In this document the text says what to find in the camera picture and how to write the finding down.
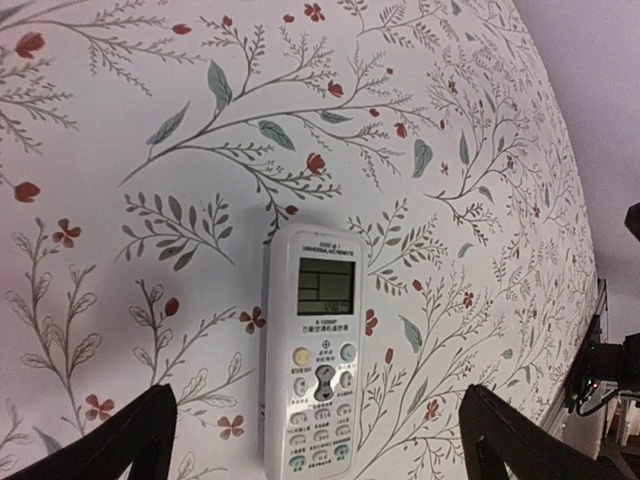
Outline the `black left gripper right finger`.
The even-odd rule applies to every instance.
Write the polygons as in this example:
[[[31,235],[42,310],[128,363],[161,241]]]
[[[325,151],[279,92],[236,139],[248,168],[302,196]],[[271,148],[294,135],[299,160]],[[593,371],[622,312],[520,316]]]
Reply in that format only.
[[[459,427],[469,479],[636,479],[602,444],[606,414],[568,415],[550,433],[482,385],[467,388]]]

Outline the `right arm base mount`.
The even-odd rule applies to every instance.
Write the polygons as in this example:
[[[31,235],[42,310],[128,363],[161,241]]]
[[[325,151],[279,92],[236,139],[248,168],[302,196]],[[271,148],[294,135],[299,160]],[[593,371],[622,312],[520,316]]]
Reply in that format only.
[[[628,335],[622,344],[590,342],[580,358],[577,378],[566,395],[569,412],[587,417],[605,407],[620,393],[639,396],[639,334]],[[615,388],[588,410],[583,406],[597,390],[597,385],[613,382]]]

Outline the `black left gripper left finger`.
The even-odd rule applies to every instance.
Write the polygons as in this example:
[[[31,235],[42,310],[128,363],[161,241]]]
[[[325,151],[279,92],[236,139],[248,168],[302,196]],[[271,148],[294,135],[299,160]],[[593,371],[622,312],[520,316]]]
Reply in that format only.
[[[170,385],[154,385],[82,439],[12,474],[14,480],[164,480],[177,424]]]

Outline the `white remote control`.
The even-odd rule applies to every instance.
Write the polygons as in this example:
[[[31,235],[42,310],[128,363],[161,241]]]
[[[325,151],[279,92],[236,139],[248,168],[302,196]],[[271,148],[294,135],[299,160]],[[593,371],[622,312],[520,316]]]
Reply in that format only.
[[[268,250],[263,459],[269,479],[343,479],[356,460],[366,258],[348,231],[289,225]]]

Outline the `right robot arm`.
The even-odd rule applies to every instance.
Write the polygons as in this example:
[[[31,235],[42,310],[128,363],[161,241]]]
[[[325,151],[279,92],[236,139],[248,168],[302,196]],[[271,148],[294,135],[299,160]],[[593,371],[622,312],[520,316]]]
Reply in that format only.
[[[640,203],[630,206],[624,218],[624,225],[631,235],[640,241]]]

